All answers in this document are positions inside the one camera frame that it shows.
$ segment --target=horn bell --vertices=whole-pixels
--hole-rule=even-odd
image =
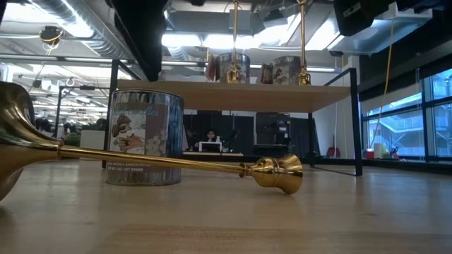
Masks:
[[[33,126],[35,111],[28,92],[20,85],[0,82],[0,201],[16,184],[22,168],[58,159],[61,141]]]

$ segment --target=black speaker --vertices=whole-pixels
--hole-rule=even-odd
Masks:
[[[413,8],[415,13],[421,13],[430,8],[444,11],[450,4],[450,0],[397,0],[399,11],[406,11],[409,8]]]
[[[375,16],[394,0],[335,0],[334,11],[341,35],[352,36],[372,25]]]

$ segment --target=glass window pane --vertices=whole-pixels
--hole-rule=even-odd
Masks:
[[[422,94],[419,92],[415,95],[400,99],[397,102],[392,102],[390,104],[383,106],[383,112],[391,111],[394,109],[402,109],[404,107],[420,104],[421,102],[422,102]],[[371,116],[371,115],[375,115],[375,114],[380,114],[380,108],[373,109],[373,110],[367,112],[367,116]]]
[[[452,104],[434,108],[436,155],[452,157]]]
[[[432,76],[433,98],[452,96],[452,69]]]
[[[369,144],[374,138],[377,121],[369,121]],[[374,145],[382,143],[388,150],[398,147],[399,155],[425,156],[423,130],[421,110],[382,117]]]

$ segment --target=green plant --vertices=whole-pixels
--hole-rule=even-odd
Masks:
[[[79,147],[80,146],[80,135],[77,133],[69,133],[64,138],[64,144]]]
[[[82,131],[105,131],[107,121],[105,119],[98,119],[96,123],[89,123],[82,126]]]

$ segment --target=brass pole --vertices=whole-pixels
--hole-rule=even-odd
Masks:
[[[298,85],[311,85],[311,74],[307,70],[306,61],[306,32],[305,32],[305,11],[307,0],[299,0],[300,15],[301,15],[301,27],[302,27],[302,69],[298,76]]]
[[[235,59],[235,54],[237,53],[236,43],[237,43],[237,23],[239,22],[239,0],[234,0],[234,47],[232,48],[232,65],[235,65],[237,60]]]
[[[233,40],[234,40],[234,46],[232,48],[232,66],[231,69],[227,72],[227,82],[228,83],[234,83],[234,84],[240,84],[242,82],[242,73],[240,72],[240,67],[237,64],[236,55],[237,55],[237,23],[238,17],[239,17],[239,0],[234,0],[234,34],[233,34]]]
[[[63,145],[59,148],[62,157],[84,157],[90,159],[104,159],[111,162],[152,164],[160,167],[179,167],[185,169],[200,169],[206,171],[218,171],[224,173],[241,174],[245,167],[213,162],[193,162],[186,159],[174,159],[167,157],[154,157],[147,155],[133,155],[123,152],[94,150]]]

